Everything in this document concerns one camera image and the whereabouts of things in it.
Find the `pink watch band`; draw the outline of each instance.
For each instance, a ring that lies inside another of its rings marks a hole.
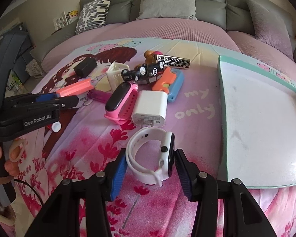
[[[109,119],[117,125],[126,123],[131,118],[132,112],[135,106],[135,101],[138,96],[138,85],[136,83],[131,84],[130,89],[114,111],[105,110],[105,118]]]

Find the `white plastic basket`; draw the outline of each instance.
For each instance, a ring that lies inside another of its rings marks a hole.
[[[129,66],[123,63],[113,62],[106,72],[112,92],[123,82],[121,76],[123,69],[129,70]]]

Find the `black toy car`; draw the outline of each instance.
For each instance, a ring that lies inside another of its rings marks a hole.
[[[156,76],[158,74],[158,72],[162,72],[164,70],[164,65],[162,61],[158,61],[156,64],[143,64],[146,65],[147,67],[147,72],[148,72],[148,76],[152,77],[152,76]]]
[[[147,64],[139,66],[136,70],[122,70],[122,78],[125,82],[127,81],[138,81],[147,75]]]
[[[135,70],[122,70],[122,78],[125,82],[127,81],[138,81],[139,79],[143,80],[147,77],[153,77],[164,70],[163,62],[159,61],[156,64],[149,64],[146,63],[138,66]]]

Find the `gray sofa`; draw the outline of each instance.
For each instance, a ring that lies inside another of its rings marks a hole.
[[[90,1],[93,0],[81,0],[80,9]],[[283,18],[291,39],[296,62],[296,41],[294,40],[292,16],[269,0],[255,1]],[[139,16],[140,3],[141,0],[112,0],[106,23],[128,23],[136,20]],[[217,25],[226,31],[239,31],[255,35],[245,0],[195,0],[195,3],[197,20]],[[72,23],[49,36],[32,50],[32,56],[41,63],[54,47],[75,35],[75,27],[76,24]]]

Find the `black cable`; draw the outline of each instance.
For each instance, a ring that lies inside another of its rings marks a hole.
[[[41,205],[42,205],[42,206],[44,205],[44,202],[43,202],[41,196],[39,196],[39,194],[37,193],[37,191],[35,191],[35,189],[34,189],[29,183],[27,183],[27,182],[25,182],[25,181],[22,181],[22,180],[19,180],[19,179],[15,179],[15,178],[14,178],[14,181],[16,181],[16,182],[18,182],[18,183],[23,183],[23,184],[27,185],[28,187],[30,187],[31,190],[36,194],[36,196],[37,196],[37,198],[39,199],[39,202],[41,203]]]

